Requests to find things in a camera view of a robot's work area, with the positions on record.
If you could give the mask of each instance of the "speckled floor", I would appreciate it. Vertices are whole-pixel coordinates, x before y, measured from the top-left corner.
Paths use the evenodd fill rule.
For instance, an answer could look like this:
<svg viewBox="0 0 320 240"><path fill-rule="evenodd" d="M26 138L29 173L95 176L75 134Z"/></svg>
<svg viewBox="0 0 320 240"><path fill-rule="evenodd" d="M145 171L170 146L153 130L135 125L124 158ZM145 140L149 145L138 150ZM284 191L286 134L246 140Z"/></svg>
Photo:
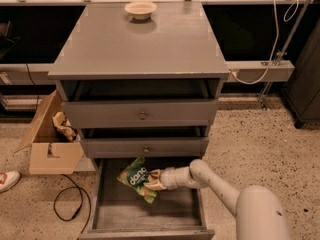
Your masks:
<svg viewBox="0 0 320 240"><path fill-rule="evenodd" d="M295 129L294 118L277 97L263 111L252 97L222 97L204 157L211 168L239 190L251 184L271 189L287 212L292 240L320 239L320 124ZM0 171L19 170L20 182L0 195L1 239L77 239L88 215L88 203L72 222L53 211L58 192L72 184L63 176L28 172L29 151L15 152L28 123L0 124ZM92 197L95 173L71 175ZM70 192L58 203L68 216L79 205ZM236 239L235 220L218 198L202 190L213 240Z"/></svg>

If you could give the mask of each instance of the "gray cabinet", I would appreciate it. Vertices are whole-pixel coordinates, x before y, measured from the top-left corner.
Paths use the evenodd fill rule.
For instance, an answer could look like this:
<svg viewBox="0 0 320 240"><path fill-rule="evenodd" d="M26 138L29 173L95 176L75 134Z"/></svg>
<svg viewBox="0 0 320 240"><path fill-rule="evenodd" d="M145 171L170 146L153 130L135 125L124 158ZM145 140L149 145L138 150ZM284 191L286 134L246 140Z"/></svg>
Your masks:
<svg viewBox="0 0 320 240"><path fill-rule="evenodd" d="M290 108L295 112L295 126L320 120L320 20L311 33L296 63L296 69L284 89Z"/></svg>
<svg viewBox="0 0 320 240"><path fill-rule="evenodd" d="M156 169L205 154L228 76L223 56L200 3L159 3L145 22L123 7L88 5L49 73L86 156L100 161L80 239L209 240L198 190L161 191L150 205L116 178L139 156Z"/></svg>

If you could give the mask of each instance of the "dresser top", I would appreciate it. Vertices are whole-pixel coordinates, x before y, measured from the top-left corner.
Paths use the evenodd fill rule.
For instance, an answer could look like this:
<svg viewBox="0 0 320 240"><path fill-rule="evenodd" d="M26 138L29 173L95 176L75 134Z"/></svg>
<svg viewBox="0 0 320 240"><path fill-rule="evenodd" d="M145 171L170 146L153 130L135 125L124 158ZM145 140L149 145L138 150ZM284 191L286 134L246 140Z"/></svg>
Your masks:
<svg viewBox="0 0 320 240"><path fill-rule="evenodd" d="M49 77L67 79L222 77L228 71L200 2L160 2L147 21L126 3L90 4Z"/></svg>

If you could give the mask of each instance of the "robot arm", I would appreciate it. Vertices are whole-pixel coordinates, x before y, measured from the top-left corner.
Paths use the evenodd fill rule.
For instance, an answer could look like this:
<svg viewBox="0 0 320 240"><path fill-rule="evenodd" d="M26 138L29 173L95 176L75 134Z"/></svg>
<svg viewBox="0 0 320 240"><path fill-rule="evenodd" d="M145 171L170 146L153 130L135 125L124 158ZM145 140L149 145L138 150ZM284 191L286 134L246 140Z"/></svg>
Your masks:
<svg viewBox="0 0 320 240"><path fill-rule="evenodd" d="M189 167L164 169L160 182L169 190L209 187L236 218L238 240L291 239L284 209L275 194L262 186L238 191L203 160L193 160Z"/></svg>

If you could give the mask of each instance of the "cardboard box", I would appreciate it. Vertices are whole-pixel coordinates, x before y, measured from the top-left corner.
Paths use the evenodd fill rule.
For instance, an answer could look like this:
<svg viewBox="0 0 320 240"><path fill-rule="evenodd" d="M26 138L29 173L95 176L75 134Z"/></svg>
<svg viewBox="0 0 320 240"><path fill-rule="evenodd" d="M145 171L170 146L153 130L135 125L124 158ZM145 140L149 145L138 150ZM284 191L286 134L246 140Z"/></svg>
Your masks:
<svg viewBox="0 0 320 240"><path fill-rule="evenodd" d="M80 143L70 143L59 136L52 117L61 108L57 91L45 97L38 106L25 136L17 150L31 146L30 174L71 174L74 171L95 171L92 161L85 157Z"/></svg>

